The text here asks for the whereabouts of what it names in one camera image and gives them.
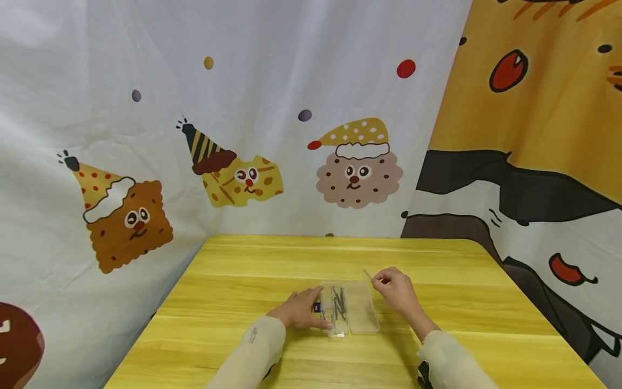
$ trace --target person's left hand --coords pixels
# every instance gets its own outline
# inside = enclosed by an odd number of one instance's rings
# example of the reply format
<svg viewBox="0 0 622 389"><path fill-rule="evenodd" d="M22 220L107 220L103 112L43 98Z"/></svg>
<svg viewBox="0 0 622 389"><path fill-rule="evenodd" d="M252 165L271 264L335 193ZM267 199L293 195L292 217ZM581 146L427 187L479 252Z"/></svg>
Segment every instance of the person's left hand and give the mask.
<svg viewBox="0 0 622 389"><path fill-rule="evenodd" d="M324 289L323 286L318 286L315 289L307 289L302 293L292 293L286 302L280 306L274 308L267 313L270 317L279 319L285 325L285 328L319 328L319 329L331 329L330 322L323 320L312 314L311 308L315 299Z"/></svg>

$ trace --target red dot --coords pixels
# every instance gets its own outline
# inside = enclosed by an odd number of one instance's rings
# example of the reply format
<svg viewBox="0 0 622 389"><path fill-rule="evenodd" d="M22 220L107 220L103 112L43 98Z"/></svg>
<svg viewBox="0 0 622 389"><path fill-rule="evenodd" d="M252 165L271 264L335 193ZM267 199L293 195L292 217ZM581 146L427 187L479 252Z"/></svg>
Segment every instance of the red dot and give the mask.
<svg viewBox="0 0 622 389"><path fill-rule="evenodd" d="M397 75L400 76L400 78L408 78L412 76L416 68L417 66L413 60L403 60L397 67Z"/></svg>
<svg viewBox="0 0 622 389"><path fill-rule="evenodd" d="M309 150L316 150L316 149L319 149L321 145L322 145L322 142L320 142L320 141L313 141L313 142L311 142L311 143L309 143L307 145L307 149L309 149Z"/></svg>

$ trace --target beige sleeve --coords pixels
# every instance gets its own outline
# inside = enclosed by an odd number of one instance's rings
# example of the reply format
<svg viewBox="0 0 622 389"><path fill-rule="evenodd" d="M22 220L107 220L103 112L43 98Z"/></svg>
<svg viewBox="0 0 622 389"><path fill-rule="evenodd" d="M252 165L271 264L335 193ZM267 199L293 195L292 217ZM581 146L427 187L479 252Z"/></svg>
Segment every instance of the beige sleeve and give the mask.
<svg viewBox="0 0 622 389"><path fill-rule="evenodd" d="M218 369L206 389L256 389L281 358L285 326L273 317L260 317Z"/></svg>
<svg viewBox="0 0 622 389"><path fill-rule="evenodd" d="M446 332L427 334L417 354L430 365L434 389L497 389L471 354Z"/></svg>

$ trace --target fabric backdrop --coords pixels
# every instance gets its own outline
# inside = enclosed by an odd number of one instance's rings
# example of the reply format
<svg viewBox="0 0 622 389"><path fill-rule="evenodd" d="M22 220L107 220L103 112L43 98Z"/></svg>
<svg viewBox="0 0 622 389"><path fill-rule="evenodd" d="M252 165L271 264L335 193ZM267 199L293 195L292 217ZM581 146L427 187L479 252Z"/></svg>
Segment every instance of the fabric backdrop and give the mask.
<svg viewBox="0 0 622 389"><path fill-rule="evenodd" d="M403 237L480 242L622 388L622 1L474 0Z"/></svg>
<svg viewBox="0 0 622 389"><path fill-rule="evenodd" d="M469 1L0 2L0 388L98 388L212 234L398 237Z"/></svg>

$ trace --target yellow dot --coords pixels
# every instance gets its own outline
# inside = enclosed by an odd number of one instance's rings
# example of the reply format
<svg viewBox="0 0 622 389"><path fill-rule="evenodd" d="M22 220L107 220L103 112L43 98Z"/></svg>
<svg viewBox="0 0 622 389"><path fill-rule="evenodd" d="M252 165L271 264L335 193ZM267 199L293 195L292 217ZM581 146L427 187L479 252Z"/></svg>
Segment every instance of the yellow dot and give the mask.
<svg viewBox="0 0 622 389"><path fill-rule="evenodd" d="M205 60L203 61L203 66L205 66L205 68L207 70L211 69L214 67L214 59L211 57L205 57Z"/></svg>

